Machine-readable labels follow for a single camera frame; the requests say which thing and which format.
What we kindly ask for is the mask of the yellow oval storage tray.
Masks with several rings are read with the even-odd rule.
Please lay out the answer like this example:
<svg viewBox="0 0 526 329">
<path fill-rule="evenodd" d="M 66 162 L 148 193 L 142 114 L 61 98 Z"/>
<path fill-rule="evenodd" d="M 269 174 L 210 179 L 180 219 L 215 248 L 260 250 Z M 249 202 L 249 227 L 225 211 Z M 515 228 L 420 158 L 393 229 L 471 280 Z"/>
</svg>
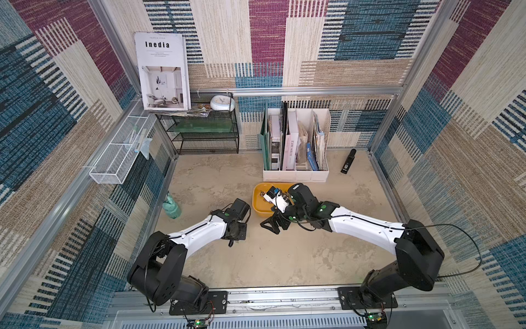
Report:
<svg viewBox="0 0 526 329">
<path fill-rule="evenodd" d="M 253 190 L 252 209 L 256 211 L 256 213 L 261 218 L 270 217 L 273 214 L 273 211 L 271 210 L 272 204 L 266 201 L 263 195 L 272 186 L 282 190 L 283 192 L 287 192 L 287 190 L 292 185 L 293 185 L 292 183 L 285 183 L 285 182 L 261 182 L 257 184 Z"/>
</svg>

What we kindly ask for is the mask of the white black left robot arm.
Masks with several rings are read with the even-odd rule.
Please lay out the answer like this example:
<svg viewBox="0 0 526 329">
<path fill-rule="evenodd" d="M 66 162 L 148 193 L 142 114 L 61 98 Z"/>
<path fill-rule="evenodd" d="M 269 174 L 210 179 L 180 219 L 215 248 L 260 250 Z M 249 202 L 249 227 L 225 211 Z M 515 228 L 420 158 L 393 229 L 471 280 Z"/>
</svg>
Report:
<svg viewBox="0 0 526 329">
<path fill-rule="evenodd" d="M 209 288 L 192 276 L 184 276 L 186 259 L 216 240 L 229 246 L 243 241 L 251 207 L 241 199 L 212 211 L 203 221 L 179 232 L 157 231 L 149 236 L 127 274 L 127 282 L 141 292 L 150 305 L 169 300 L 202 311 L 208 304 Z"/>
</svg>

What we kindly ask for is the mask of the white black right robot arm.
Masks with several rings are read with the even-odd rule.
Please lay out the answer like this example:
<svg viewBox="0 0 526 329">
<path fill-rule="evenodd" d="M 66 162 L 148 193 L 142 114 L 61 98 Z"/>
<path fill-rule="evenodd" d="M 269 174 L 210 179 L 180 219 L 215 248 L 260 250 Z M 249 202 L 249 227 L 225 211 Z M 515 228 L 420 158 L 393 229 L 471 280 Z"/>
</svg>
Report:
<svg viewBox="0 0 526 329">
<path fill-rule="evenodd" d="M 395 256 L 392 263 L 366 275 L 355 293 L 363 306 L 373 307 L 407 287 L 420 291 L 434 288 L 445 254 L 421 222 L 395 223 L 368 217 L 337 203 L 318 200 L 302 183 L 287 191 L 272 186 L 261 196 L 273 211 L 261 226 L 275 234 L 295 223 L 310 232 L 346 234 Z"/>
</svg>

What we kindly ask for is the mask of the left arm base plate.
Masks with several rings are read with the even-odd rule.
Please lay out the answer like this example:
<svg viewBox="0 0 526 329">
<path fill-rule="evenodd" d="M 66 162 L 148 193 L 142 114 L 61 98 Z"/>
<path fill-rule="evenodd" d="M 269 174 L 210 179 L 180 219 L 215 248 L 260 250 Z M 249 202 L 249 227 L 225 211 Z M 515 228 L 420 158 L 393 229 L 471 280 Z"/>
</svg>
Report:
<svg viewBox="0 0 526 329">
<path fill-rule="evenodd" d="M 223 315 L 227 312 L 227 303 L 227 291 L 209 291 L 196 302 L 172 299 L 169 315 Z"/>
</svg>

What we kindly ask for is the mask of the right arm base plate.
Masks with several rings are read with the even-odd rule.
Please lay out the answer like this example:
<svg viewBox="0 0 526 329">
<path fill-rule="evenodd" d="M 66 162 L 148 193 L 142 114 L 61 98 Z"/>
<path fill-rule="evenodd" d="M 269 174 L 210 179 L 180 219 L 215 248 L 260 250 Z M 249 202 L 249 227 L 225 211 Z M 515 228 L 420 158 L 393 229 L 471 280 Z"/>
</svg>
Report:
<svg viewBox="0 0 526 329">
<path fill-rule="evenodd" d="M 391 295 L 378 297 L 362 291 L 360 286 L 338 287 L 336 290 L 342 310 L 397 308 L 399 306 L 395 297 Z"/>
</svg>

